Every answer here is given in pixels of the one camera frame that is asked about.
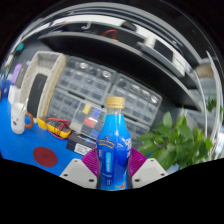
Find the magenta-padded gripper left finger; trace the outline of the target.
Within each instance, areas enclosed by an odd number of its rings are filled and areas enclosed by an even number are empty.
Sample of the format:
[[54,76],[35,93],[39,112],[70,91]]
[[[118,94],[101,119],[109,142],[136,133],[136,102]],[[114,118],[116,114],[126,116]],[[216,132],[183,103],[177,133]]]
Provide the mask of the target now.
[[100,165],[94,148],[81,159],[72,159],[60,177],[84,188],[97,189]]

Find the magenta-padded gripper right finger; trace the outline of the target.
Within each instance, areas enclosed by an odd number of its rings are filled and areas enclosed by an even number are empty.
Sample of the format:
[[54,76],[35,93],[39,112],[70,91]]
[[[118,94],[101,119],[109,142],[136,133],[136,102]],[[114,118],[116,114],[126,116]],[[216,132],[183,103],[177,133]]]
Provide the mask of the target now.
[[129,189],[141,188],[166,175],[166,171],[156,159],[147,159],[136,149],[131,149],[127,170],[127,186]]

